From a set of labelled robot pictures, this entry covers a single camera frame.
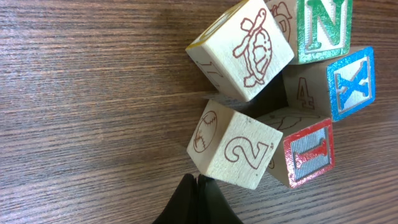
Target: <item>wooden block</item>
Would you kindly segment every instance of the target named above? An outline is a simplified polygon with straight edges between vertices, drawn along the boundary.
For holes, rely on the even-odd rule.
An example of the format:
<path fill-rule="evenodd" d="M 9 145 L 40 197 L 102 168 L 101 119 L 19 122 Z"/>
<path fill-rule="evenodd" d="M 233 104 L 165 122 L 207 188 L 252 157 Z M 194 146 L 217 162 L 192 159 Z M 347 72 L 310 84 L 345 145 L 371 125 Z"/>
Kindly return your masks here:
<path fill-rule="evenodd" d="M 187 152 L 208 177 L 255 189 L 282 133 L 210 100 Z"/>
<path fill-rule="evenodd" d="M 284 134 L 267 171 L 286 186 L 296 188 L 334 168 L 330 118 L 282 108 L 257 120 Z"/>
<path fill-rule="evenodd" d="M 352 47 L 349 55 L 283 71 L 290 107 L 339 121 L 376 98 L 372 47 Z"/>
<path fill-rule="evenodd" d="M 271 0 L 267 6 L 293 48 L 290 64 L 349 52 L 353 0 Z"/>
<path fill-rule="evenodd" d="M 186 49 L 223 94 L 250 101 L 293 58 L 263 0 L 227 10 Z"/>

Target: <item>number 4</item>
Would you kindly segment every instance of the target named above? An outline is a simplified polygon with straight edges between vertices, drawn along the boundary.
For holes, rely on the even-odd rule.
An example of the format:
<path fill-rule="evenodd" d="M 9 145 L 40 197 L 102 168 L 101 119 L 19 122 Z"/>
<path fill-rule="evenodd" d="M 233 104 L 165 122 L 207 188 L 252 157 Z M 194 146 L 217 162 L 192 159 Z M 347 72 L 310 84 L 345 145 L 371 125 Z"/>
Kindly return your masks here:
<path fill-rule="evenodd" d="M 308 94 L 307 80 L 300 77 L 298 80 L 297 100 L 302 101 L 302 107 L 315 110 L 313 97 Z"/>

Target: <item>wood grain surface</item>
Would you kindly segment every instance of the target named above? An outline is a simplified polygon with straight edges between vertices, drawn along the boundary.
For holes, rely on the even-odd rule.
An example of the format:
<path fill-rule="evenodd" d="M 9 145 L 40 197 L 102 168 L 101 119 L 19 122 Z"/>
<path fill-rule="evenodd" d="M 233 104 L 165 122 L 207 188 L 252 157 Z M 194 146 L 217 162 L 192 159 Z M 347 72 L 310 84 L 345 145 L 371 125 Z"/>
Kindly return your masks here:
<path fill-rule="evenodd" d="M 151 223 L 185 173 L 214 98 L 252 117 L 285 106 L 281 76 L 223 98 L 185 47 L 237 0 L 0 0 L 0 223 Z M 355 0 L 376 101 L 334 124 L 336 167 L 289 190 L 219 182 L 244 223 L 396 223 L 398 3 Z"/>

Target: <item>blue letter x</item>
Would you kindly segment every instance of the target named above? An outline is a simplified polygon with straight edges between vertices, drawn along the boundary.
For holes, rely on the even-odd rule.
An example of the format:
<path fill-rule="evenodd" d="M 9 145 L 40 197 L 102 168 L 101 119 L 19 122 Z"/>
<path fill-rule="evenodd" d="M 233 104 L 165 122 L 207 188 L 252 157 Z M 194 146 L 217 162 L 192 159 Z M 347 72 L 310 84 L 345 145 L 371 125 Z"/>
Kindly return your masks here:
<path fill-rule="evenodd" d="M 368 83 L 365 83 L 365 85 L 359 84 L 360 81 L 365 78 L 368 78 L 368 62 L 367 61 L 364 61 L 362 63 L 362 66 L 359 69 L 359 72 L 356 74 L 356 76 L 352 82 L 345 80 L 344 78 L 341 77 L 340 74 L 338 74 L 338 76 L 337 76 L 338 88 L 341 89 L 344 86 L 347 87 L 347 90 L 344 93 L 340 94 L 341 109 L 344 109 L 344 104 L 348 100 L 349 96 L 351 96 L 351 94 L 354 92 L 354 90 L 362 92 L 364 94 L 364 96 L 369 96 L 369 84 Z"/>

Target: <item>blue border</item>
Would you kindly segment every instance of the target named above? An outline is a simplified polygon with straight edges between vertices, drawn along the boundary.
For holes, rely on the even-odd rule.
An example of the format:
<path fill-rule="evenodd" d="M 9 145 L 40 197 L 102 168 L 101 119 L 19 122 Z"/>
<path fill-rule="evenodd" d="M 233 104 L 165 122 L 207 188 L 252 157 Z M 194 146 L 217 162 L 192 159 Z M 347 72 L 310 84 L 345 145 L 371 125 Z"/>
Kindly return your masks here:
<path fill-rule="evenodd" d="M 350 110 L 339 114 L 338 113 L 338 105 L 337 105 L 337 92 L 336 92 L 336 82 L 335 82 L 335 74 L 334 72 L 337 69 L 343 68 L 344 66 L 351 64 L 359 59 L 362 59 L 363 57 L 368 56 L 369 57 L 369 66 L 371 67 L 370 71 L 370 82 L 369 84 L 372 85 L 371 91 L 372 91 L 372 98 L 368 99 L 367 101 L 361 103 L 358 106 L 355 106 L 354 108 L 351 108 Z M 376 99 L 376 79 L 375 79 L 375 72 L 374 72 L 374 51 L 373 47 L 366 47 L 365 49 L 360 50 L 359 52 L 355 52 L 347 57 L 344 57 L 343 59 L 338 60 L 337 62 L 331 64 L 328 66 L 327 70 L 327 79 L 328 79 L 328 86 L 329 86 L 329 96 L 330 96 L 330 107 L 331 107 L 331 117 L 333 122 L 342 120 L 346 118 L 347 116 L 363 109 L 364 107 L 370 105 L 373 103 L 373 101 Z"/>

